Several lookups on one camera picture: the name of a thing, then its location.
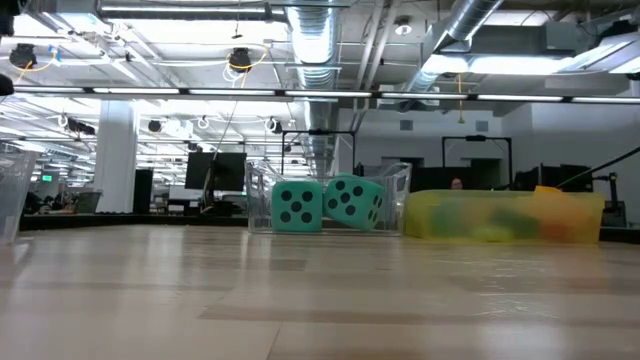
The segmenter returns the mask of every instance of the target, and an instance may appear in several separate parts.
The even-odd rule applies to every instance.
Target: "person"
[[[451,190],[462,190],[462,180],[458,179],[458,178],[453,178],[453,180],[451,180]]]

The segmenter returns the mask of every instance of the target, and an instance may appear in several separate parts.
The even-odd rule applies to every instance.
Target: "transparent container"
[[[412,193],[405,233],[447,242],[597,243],[599,194],[541,190]]]
[[[404,229],[405,219],[405,205],[409,198],[409,185],[411,182],[411,164],[398,163],[390,166],[386,171],[382,172],[379,176],[375,177],[357,177],[351,174],[338,174],[332,177],[300,177],[300,176],[288,176],[281,175],[274,170],[268,163],[264,161],[248,161],[246,163],[246,189],[247,189],[247,201],[248,201],[248,216],[249,216],[249,230],[252,233],[316,233],[316,234],[344,234],[344,235],[384,235],[384,236],[401,236]],[[366,221],[370,221],[365,227],[358,227],[348,225],[343,221],[337,220],[335,216],[332,216],[331,211],[328,208],[328,199],[326,198],[328,192],[328,186],[337,184],[337,180],[344,179],[348,184],[349,189],[343,189],[342,194],[347,191],[354,191],[355,187],[362,185],[365,189],[364,194],[356,196],[353,193],[350,194],[352,201],[356,198],[364,199],[367,195],[368,188],[376,188],[381,195],[380,198],[376,197],[377,202],[373,202],[376,205],[375,211],[378,217],[375,219],[375,223],[371,221],[371,215],[367,218],[366,214],[372,212],[374,208],[359,207],[354,215],[362,211],[365,214]],[[322,208],[318,209],[317,205],[313,207],[310,212],[316,212],[322,218],[321,228],[317,231],[302,231],[296,228],[282,229],[278,228],[276,223],[278,219],[273,217],[274,203],[272,195],[274,187],[276,189],[282,186],[288,186],[291,183],[309,182],[314,189],[321,189],[322,191]],[[341,204],[341,209],[345,209],[345,205],[348,202]],[[293,216],[299,216],[304,214],[307,210],[302,210],[299,213],[291,212]]]
[[[36,158],[34,152],[0,153],[0,245],[15,241]]]

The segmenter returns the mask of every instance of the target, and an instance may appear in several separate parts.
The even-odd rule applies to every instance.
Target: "die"
[[[330,218],[361,230],[372,230],[384,214],[384,188],[357,176],[331,180],[324,196]]]
[[[271,193],[271,223],[279,232],[322,229],[322,185],[312,181],[281,181]]]

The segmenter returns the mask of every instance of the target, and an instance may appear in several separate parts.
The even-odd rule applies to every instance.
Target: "computer monitor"
[[[211,169],[213,178],[209,180],[209,189],[224,191],[242,191],[244,189],[244,163],[246,153],[194,152],[189,154],[187,163],[186,189],[204,189],[207,172]]]

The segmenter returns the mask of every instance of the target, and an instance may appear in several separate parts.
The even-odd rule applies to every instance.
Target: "ceiling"
[[[404,1],[397,15],[409,16],[412,31],[404,36],[391,32],[384,48],[384,65],[375,73],[374,84],[397,85],[406,82],[421,63],[423,36],[428,25],[449,15],[452,1]],[[487,25],[541,26],[557,13],[566,13],[565,22],[574,22],[584,14],[580,1],[507,0],[487,21]],[[594,1],[588,10],[593,16],[615,12],[636,5],[635,1]],[[364,50],[364,38],[373,0],[357,0],[340,12],[338,87],[351,89],[357,77]],[[42,14],[25,14],[16,18],[16,34],[3,38],[0,44],[0,71],[19,85],[42,86],[139,86],[139,87],[240,87],[245,88],[295,88],[296,71],[293,49],[286,24],[270,24],[258,21],[183,21],[183,20],[112,20],[100,21],[86,15],[66,15],[57,22],[47,20]],[[80,35],[69,35],[74,31]],[[236,34],[242,37],[234,39]],[[37,68],[52,64],[43,71],[24,73],[13,67],[8,57],[18,43],[36,45]],[[233,48],[247,47],[255,65],[246,77],[234,81],[227,72],[227,56]],[[464,73],[460,77],[440,76],[435,86],[447,92],[484,92],[510,94],[547,94],[570,91],[576,94],[617,94],[626,89],[628,82],[623,75],[591,74],[579,76],[517,76]],[[73,118],[99,131],[99,99],[64,99],[50,97],[10,97],[0,105],[0,137],[29,136],[42,138],[77,138],[60,126],[64,117]],[[175,139],[166,132],[151,133],[151,120],[182,121],[193,123],[191,139],[194,142],[220,140],[226,122],[230,126],[224,140],[245,141],[256,145],[223,145],[220,151],[247,151],[250,156],[272,159],[279,163],[280,135],[265,127],[271,118],[282,122],[285,129],[306,130],[303,104],[299,102],[234,102],[198,100],[138,100],[136,107],[141,116],[139,167],[154,167],[158,180],[180,183],[184,179],[184,166],[188,150],[185,144],[158,144],[156,140]],[[456,110],[456,102],[442,102],[443,113]],[[468,110],[484,110],[479,117],[499,121],[498,105],[480,104]],[[341,111],[340,126],[348,128],[353,113]],[[421,114],[409,114],[409,118],[423,118]],[[394,125],[385,124],[389,118],[398,117],[394,111],[372,111],[362,126],[361,136],[384,136],[397,132]],[[439,123],[423,126],[410,136],[421,136],[438,127]],[[82,137],[80,142],[42,142],[32,147],[61,150],[42,163],[69,162],[64,151],[82,155],[89,161],[89,170],[83,176],[71,177],[76,183],[90,181],[92,159],[95,158],[95,141]],[[266,146],[262,143],[274,142]],[[305,175],[309,167],[303,159],[304,146],[293,146],[287,155],[288,162],[297,161],[285,169],[290,174]],[[162,170],[170,175],[160,176]]]

